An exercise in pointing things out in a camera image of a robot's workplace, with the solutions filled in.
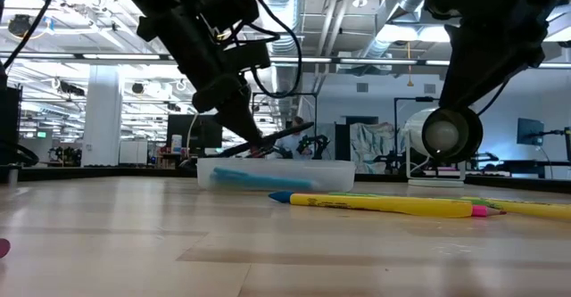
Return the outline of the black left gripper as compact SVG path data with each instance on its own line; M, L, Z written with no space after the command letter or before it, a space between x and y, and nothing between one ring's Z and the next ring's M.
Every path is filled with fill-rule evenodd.
M250 145L261 145L261 134L248 110L250 88L241 76L246 70L270 66L265 43L256 41L224 49L207 29L172 21L162 25L162 43L195 88L198 112L217 109L215 120Z

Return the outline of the black pen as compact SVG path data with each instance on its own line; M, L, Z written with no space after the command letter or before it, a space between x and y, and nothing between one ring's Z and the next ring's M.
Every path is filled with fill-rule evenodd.
M313 122L305 122L301 125L298 125L296 127L291 127L291 128L287 128L285 130L282 131L278 131L276 133L273 133L271 135L268 136L264 136L260 142L258 144L251 144L251 143L242 143L233 147L230 147L226 150L224 150L223 152L216 154L215 158L229 158L232 156L235 156L239 153L244 153L244 152L248 152L250 151L251 154L256 155L256 154L261 154L263 151L272 148L274 143L278 140L281 139L283 137L286 136L290 136L294 133L297 132L302 132L308 128L311 128L314 126Z

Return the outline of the teal blue ballpoint pen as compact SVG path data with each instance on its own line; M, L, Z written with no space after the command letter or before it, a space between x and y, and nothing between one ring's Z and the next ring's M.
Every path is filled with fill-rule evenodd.
M227 186L281 190L311 190L317 185L310 179L272 177L223 168L215 168L211 173L210 180L213 183Z

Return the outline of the clear plastic supply box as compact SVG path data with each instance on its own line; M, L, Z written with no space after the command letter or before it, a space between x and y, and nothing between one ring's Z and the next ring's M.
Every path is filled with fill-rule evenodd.
M227 186L210 180L215 168L235 169L272 177L310 179L317 185L311 190L260 189L241 186ZM207 190L241 189L292 192L348 192L352 190L355 178L355 164L351 161L253 159L253 158L201 158L197 162L198 186Z

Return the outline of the monitor on arm mount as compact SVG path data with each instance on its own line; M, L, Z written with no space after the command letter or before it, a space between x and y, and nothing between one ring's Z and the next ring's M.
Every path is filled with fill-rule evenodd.
M517 120L517 143L542 146L544 124L539 120L519 118Z

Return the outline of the person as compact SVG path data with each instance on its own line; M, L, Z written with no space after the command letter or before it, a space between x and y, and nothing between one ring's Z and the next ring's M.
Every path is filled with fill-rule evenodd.
M313 146L309 145L308 147L304 148L303 151L300 153L297 151L297 148L303 138L306 136L304 132L296 132L290 136L285 136L283 138L278 139L275 142L275 146L284 149L287 152L292 153L292 158L294 160L309 160L313 154Z

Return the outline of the black monitor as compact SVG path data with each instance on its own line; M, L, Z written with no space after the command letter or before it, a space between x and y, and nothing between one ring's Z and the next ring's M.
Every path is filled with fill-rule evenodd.
M180 147L192 154L204 154L207 148L222 146L222 126L213 115L177 114L168 117L167 143L174 149L175 136L181 136Z

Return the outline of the white cabinet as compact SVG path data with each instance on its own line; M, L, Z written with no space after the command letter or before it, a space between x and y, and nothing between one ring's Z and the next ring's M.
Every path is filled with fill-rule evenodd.
M145 165L148 158L148 142L121 141L119 164Z

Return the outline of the patterned cloth sheet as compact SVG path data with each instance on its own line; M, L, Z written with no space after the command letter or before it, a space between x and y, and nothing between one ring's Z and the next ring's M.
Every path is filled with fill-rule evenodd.
M351 161L358 174L384 175L387 164L375 161L394 150L395 128L392 123L355 123L350 125Z

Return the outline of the white pillar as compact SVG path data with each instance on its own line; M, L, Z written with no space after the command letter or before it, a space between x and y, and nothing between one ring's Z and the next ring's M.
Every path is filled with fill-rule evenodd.
M90 66L82 141L83 166L116 166L119 163L123 87L118 66Z

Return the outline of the yellow hanging pendant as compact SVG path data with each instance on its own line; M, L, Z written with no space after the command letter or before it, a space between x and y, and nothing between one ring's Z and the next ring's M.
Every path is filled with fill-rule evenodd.
M411 59L411 49L410 49L410 41L406 44L407 47L407 58ZM408 83L407 87L414 87L414 83L412 82L412 65L408 65Z

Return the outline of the rectangular ceiling light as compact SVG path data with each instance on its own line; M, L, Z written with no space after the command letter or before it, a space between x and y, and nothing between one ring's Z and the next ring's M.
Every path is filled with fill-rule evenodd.
M443 26L399 26L384 25L376 35L376 41L422 41L447 43L450 37Z

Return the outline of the white cylindrical projector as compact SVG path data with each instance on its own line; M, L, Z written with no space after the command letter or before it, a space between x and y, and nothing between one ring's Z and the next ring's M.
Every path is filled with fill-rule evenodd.
M469 108L432 108L410 116L402 128L402 133L409 185L460 188L465 184L467 163L483 140L484 129L478 115ZM431 161L459 164L459 175L454 178L413 175Z

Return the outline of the black stand frame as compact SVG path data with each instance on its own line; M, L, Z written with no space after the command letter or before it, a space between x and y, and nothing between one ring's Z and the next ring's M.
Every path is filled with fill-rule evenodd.
M432 96L415 96L415 97L394 97L393 99L393 155L394 160L392 167L394 169L399 169L405 162L404 155L406 154L406 147L404 146L404 134L401 131L402 126L399 121L399 113L401 108L399 107L399 102L414 102L414 103L435 103L439 101L438 97Z

